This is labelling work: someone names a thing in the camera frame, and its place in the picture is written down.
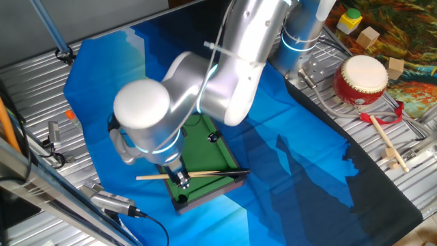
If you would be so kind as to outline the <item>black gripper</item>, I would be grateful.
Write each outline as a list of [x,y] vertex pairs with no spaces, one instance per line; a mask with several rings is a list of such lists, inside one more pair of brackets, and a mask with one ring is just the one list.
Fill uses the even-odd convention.
[[189,187],[191,177],[186,172],[186,167],[183,162],[172,162],[168,164],[168,170],[169,179],[175,185],[178,185],[181,189],[187,189]]

